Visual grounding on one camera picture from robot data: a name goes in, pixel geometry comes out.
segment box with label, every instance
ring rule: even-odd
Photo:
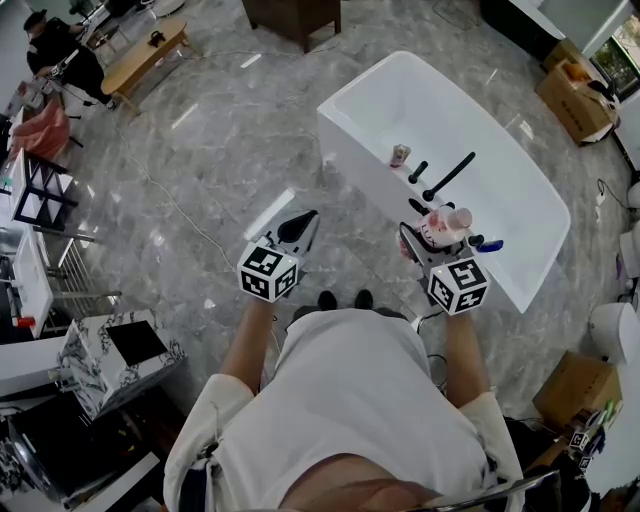
[[[544,422],[562,432],[582,409],[604,409],[622,400],[616,367],[591,357],[565,352],[533,399]]]
[[[616,103],[588,82],[572,81],[562,63],[536,87],[536,93],[578,143],[597,142],[617,123]]]
[[[603,76],[596,67],[569,39],[563,39],[556,45],[547,58],[542,62],[542,67],[547,71],[551,71],[563,60],[566,60],[571,64],[580,64],[580,67],[589,74],[592,80],[604,82]]]

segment chair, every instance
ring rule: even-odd
[[[14,160],[24,148],[41,158],[53,160],[69,140],[83,147],[71,137],[70,129],[69,117],[60,103],[51,100],[40,114],[13,129],[9,158]]]

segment freestanding bathtub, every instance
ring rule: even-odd
[[[395,222],[420,217],[422,199],[470,152],[475,159],[427,206],[449,201],[473,213],[469,234],[504,240],[478,254],[493,278],[487,305],[524,313],[555,260],[569,211],[529,155],[480,105],[417,56],[396,52],[318,107],[320,148],[347,180]],[[411,147],[392,169],[396,144]],[[408,176],[429,163],[418,183]]]

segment white cable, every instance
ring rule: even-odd
[[[276,336],[276,333],[273,332],[273,329],[271,329],[271,336],[273,336],[273,341],[275,341],[276,343],[276,350],[278,351],[278,355],[281,355],[282,351],[280,350],[280,345],[278,345],[278,337]]]
[[[120,138],[124,141],[126,147],[127,147],[127,152],[129,153],[129,156],[131,157],[131,160],[133,160],[136,165],[140,168],[140,170],[144,173],[144,175],[146,176],[146,178],[153,183],[156,187],[160,188],[165,194],[167,194],[167,197],[171,200],[171,202],[173,203],[173,205],[176,207],[176,209],[180,212],[180,214],[189,221],[189,223],[193,226],[193,228],[200,234],[202,235],[204,238],[206,238],[209,242],[211,242],[219,251],[220,254],[222,254],[222,257],[224,258],[225,263],[227,264],[227,266],[231,269],[232,272],[235,273],[236,268],[229,262],[229,259],[227,258],[227,255],[224,252],[224,249],[222,247],[220,247],[220,245],[213,240],[209,235],[207,235],[204,231],[202,231],[195,222],[193,222],[193,220],[191,220],[191,217],[189,217],[183,210],[182,208],[180,208],[180,205],[176,202],[176,200],[173,198],[173,196],[171,195],[171,193],[161,184],[158,183],[157,181],[155,181],[150,175],[149,172],[147,171],[147,169],[145,168],[144,165],[142,165],[140,163],[140,161],[134,156],[133,151],[131,151],[131,146],[129,145],[129,141],[126,139],[126,137],[124,136],[124,134],[122,133],[122,131],[120,130],[120,127],[118,126],[118,123],[116,123],[115,118],[111,118],[113,121],[113,126],[115,126],[116,131],[118,132],[118,134],[120,135]]]

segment pink bottle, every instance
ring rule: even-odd
[[[454,210],[450,206],[443,205],[422,217],[416,224],[416,228],[429,247],[444,249],[460,242],[472,222],[473,216],[467,208]]]

